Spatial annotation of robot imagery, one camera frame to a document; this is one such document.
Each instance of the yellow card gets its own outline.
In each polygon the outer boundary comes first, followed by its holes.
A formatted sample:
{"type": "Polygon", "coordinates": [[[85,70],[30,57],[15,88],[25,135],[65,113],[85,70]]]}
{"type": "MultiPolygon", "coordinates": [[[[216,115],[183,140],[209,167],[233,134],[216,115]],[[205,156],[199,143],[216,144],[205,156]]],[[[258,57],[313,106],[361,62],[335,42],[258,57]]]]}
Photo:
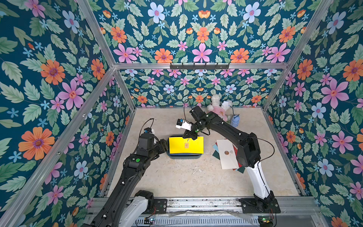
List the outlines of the yellow card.
{"type": "Polygon", "coordinates": [[[198,136],[196,140],[190,138],[183,139],[182,137],[169,137],[169,147],[171,154],[180,153],[204,153],[204,137],[198,136]]]}

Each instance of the marble floor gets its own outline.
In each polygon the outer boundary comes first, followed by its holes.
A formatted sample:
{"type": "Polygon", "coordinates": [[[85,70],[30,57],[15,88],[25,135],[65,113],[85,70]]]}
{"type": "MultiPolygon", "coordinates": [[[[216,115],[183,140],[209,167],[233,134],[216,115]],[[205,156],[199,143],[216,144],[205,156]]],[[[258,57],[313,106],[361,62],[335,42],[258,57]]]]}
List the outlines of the marble floor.
{"type": "MultiPolygon", "coordinates": [[[[185,110],[187,120],[194,122],[189,110],[185,110]]],[[[275,196],[298,196],[261,109],[235,108],[234,113],[240,115],[237,129],[246,133],[253,132],[275,147],[275,154],[261,163],[267,183],[275,196]]],[[[124,159],[135,150],[141,126],[149,118],[155,118],[152,128],[159,139],[184,133],[184,129],[175,127],[177,119],[184,118],[182,108],[137,109],[108,195],[112,193],[121,176],[124,159]]],[[[224,137],[214,131],[208,136],[201,133],[199,136],[204,136],[204,154],[200,158],[171,159],[167,154],[161,154],[151,162],[132,196],[139,190],[151,191],[155,197],[253,196],[253,186],[246,171],[242,174],[238,171],[222,170],[220,161],[212,156],[212,146],[217,139],[224,137]]],[[[272,154],[270,144],[259,141],[259,145],[261,158],[272,154]]]]}

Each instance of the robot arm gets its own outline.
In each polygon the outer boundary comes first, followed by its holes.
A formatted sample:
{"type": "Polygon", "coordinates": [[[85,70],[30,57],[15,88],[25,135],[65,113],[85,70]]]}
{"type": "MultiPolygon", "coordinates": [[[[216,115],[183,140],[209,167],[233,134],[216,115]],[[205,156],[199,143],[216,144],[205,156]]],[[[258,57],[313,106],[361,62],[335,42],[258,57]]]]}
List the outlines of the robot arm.
{"type": "Polygon", "coordinates": [[[195,140],[198,137],[198,132],[207,128],[230,140],[237,147],[237,161],[246,168],[251,178],[257,209],[262,212],[268,210],[274,200],[274,195],[268,187],[261,169],[261,150],[256,135],[254,133],[247,134],[232,127],[214,112],[206,114],[199,106],[194,107],[190,113],[196,121],[194,124],[180,119],[177,122],[178,128],[186,129],[183,138],[195,140]]]}
{"type": "Polygon", "coordinates": [[[140,193],[138,192],[135,195],[135,198],[138,199],[134,198],[132,202],[134,207],[128,206],[125,209],[132,191],[147,167],[150,166],[150,162],[167,150],[166,141],[158,140],[151,131],[151,128],[146,128],[145,133],[140,135],[135,154],[132,153],[125,159],[121,177],[106,204],[93,219],[91,225],[83,224],[83,227],[116,227],[119,226],[121,215],[129,217],[128,223],[122,221],[121,224],[125,227],[131,226],[137,217],[153,203],[153,196],[142,196],[142,194],[138,196],[140,193]]]}

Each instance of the white plush toy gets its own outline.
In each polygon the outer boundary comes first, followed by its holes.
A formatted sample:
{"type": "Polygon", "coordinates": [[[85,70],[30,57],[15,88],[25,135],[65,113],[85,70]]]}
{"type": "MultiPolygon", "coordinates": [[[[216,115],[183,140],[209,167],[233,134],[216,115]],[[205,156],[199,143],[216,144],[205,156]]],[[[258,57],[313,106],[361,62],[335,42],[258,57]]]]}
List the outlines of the white plush toy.
{"type": "Polygon", "coordinates": [[[226,111],[232,106],[232,101],[224,101],[220,106],[220,97],[217,94],[212,95],[212,104],[207,106],[208,111],[212,111],[220,116],[224,121],[228,120],[226,111]]]}

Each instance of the white envelope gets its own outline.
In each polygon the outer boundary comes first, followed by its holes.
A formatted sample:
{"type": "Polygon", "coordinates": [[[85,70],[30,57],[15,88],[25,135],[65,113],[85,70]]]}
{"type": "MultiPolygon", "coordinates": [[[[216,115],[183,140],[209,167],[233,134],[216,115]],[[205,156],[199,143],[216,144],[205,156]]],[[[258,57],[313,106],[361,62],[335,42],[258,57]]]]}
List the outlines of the white envelope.
{"type": "Polygon", "coordinates": [[[222,169],[238,169],[239,166],[232,142],[228,139],[217,139],[217,146],[222,169]]]}

